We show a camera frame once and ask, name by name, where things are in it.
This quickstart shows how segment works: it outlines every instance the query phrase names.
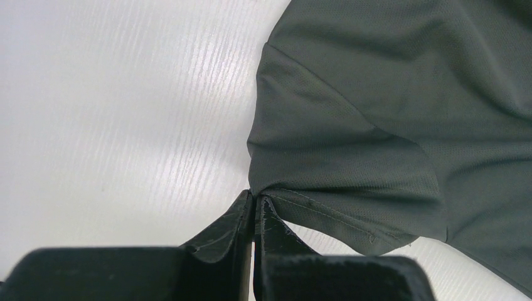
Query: stitching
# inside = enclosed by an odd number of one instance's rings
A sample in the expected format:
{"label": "stitching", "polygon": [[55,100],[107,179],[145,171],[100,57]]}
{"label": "stitching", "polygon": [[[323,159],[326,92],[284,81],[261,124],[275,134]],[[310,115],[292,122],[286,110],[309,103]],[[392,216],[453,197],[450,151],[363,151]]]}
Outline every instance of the stitching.
{"label": "stitching", "polygon": [[[364,232],[364,233],[368,234],[368,235],[370,236],[370,243],[371,243],[371,244],[373,244],[373,242],[375,242],[376,235],[374,235],[374,234],[371,233],[371,232],[368,232],[368,231],[366,231],[366,230],[362,230],[362,229],[360,229],[360,228],[357,228],[357,227],[355,227],[355,226],[353,226],[353,225],[351,225],[351,224],[346,223],[345,221],[342,221],[342,220],[340,220],[340,219],[334,218],[334,217],[332,217],[332,216],[330,216],[330,215],[328,215],[328,214],[325,214],[325,213],[323,213],[323,212],[320,212],[320,211],[317,211],[317,210],[314,210],[314,209],[311,209],[311,208],[308,208],[308,207],[302,206],[302,205],[300,205],[300,204],[294,203],[294,202],[289,201],[289,200],[287,200],[287,199],[281,198],[280,196],[276,196],[276,195],[273,195],[273,194],[268,194],[268,195],[271,196],[271,197],[273,197],[273,198],[276,198],[276,199],[279,199],[279,200],[285,201],[285,202],[287,202],[287,203],[290,203],[290,204],[293,204],[293,205],[296,205],[296,206],[299,206],[299,207],[305,208],[305,209],[307,209],[307,210],[310,210],[310,211],[316,212],[316,213],[318,213],[318,214],[321,214],[321,215],[327,216],[328,218],[331,218],[331,219],[333,219],[333,220],[335,220],[335,221],[339,221],[340,223],[345,224],[346,226],[349,226],[349,227],[351,227],[351,228],[353,228],[353,229],[355,229],[355,230],[358,230],[358,231],[360,231],[360,232]],[[384,243],[386,243],[387,245],[391,246],[392,248],[395,248],[395,246],[393,246],[391,243],[387,242],[386,240],[382,240],[382,241],[384,241]]]}
{"label": "stitching", "polygon": [[[301,193],[298,193],[298,192],[295,192],[295,191],[292,191],[292,190],[290,190],[290,189],[286,189],[286,188],[280,188],[280,190],[284,190],[284,191],[288,191],[288,192],[291,192],[291,193],[295,193],[295,194],[297,194],[298,196],[302,196],[303,198],[306,198],[306,199],[308,199],[308,200],[310,200],[310,201],[314,201],[314,202],[316,202],[317,204],[320,204],[321,206],[324,206],[325,208],[327,208],[327,209],[329,209],[329,210],[331,210],[331,211],[334,211],[334,212],[340,214],[341,216],[345,216],[345,217],[347,217],[347,218],[354,219],[355,221],[359,221],[360,223],[364,223],[364,224],[367,223],[367,222],[362,221],[362,220],[360,220],[360,219],[356,219],[356,218],[354,218],[354,217],[352,217],[352,216],[348,216],[348,215],[346,215],[346,214],[344,214],[344,213],[342,213],[342,212],[340,212],[340,211],[336,211],[336,210],[332,209],[331,207],[326,206],[326,205],[324,205],[324,204],[322,204],[322,203],[316,201],[315,199],[309,198],[308,196],[305,196],[305,195],[303,195],[303,194],[301,194]],[[386,234],[386,235],[390,235],[390,236],[393,237],[394,239],[399,240],[399,238],[398,238],[397,236],[395,236],[395,235],[393,235],[393,234],[391,234],[391,233],[388,233],[388,232],[386,232],[386,231],[383,231],[383,230],[381,230],[381,231],[382,231],[384,234]]]}

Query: gray fabric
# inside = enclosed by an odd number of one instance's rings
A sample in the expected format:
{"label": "gray fabric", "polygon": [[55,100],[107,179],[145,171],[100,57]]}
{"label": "gray fabric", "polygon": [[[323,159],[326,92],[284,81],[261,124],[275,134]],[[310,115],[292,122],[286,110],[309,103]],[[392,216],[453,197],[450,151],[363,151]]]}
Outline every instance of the gray fabric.
{"label": "gray fabric", "polygon": [[293,0],[252,192],[365,255],[445,241],[532,297],[532,4]]}

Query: white table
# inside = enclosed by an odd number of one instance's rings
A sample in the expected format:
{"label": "white table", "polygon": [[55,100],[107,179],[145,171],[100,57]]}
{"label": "white table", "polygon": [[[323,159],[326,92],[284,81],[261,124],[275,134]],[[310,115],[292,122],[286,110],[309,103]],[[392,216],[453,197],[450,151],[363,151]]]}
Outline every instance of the white table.
{"label": "white table", "polygon": [[[223,213],[248,187],[255,71],[287,4],[0,1],[0,279],[35,248],[179,245]],[[393,253],[441,301],[529,300],[442,243]]]}

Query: wood grain texture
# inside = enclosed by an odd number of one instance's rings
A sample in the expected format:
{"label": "wood grain texture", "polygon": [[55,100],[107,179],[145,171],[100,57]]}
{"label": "wood grain texture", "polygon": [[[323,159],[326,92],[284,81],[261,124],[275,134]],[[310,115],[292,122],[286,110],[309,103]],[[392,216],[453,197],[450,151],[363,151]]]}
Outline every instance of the wood grain texture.
{"label": "wood grain texture", "polygon": [[[0,278],[35,248],[178,245],[224,212],[248,187],[255,72],[288,2],[1,1]],[[527,300],[441,243],[395,253],[439,300]]]}

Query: white surface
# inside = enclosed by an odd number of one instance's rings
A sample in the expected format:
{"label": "white surface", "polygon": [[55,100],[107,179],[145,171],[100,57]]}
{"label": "white surface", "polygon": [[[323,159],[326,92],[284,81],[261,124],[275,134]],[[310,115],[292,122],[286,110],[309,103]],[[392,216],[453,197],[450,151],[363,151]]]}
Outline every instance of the white surface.
{"label": "white surface", "polygon": [[[0,1],[0,278],[34,248],[179,245],[223,213],[248,187],[255,71],[287,3]],[[529,300],[442,243],[394,253],[441,301]]]}

